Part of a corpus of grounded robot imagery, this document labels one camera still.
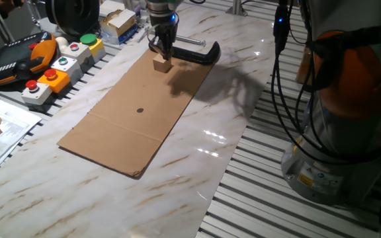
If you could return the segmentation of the bystander bare hand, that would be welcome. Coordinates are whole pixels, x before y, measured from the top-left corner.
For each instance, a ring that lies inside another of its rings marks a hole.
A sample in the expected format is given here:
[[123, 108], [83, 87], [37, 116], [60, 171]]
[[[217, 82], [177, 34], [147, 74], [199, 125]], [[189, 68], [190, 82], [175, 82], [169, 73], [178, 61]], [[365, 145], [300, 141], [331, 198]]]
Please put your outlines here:
[[15, 9], [20, 9], [23, 3], [23, 0], [0, 0], [0, 10], [5, 13], [10, 13]]

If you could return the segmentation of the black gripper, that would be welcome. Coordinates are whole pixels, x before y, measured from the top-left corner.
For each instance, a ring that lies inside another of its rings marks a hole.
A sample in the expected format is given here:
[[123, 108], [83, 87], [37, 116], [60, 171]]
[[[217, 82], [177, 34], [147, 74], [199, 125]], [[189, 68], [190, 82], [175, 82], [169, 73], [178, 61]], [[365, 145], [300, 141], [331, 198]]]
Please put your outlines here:
[[150, 16], [151, 25], [155, 27], [155, 35], [159, 37], [155, 43], [155, 51], [165, 60], [173, 55], [173, 43], [176, 40], [179, 17], [176, 12], [163, 16]]

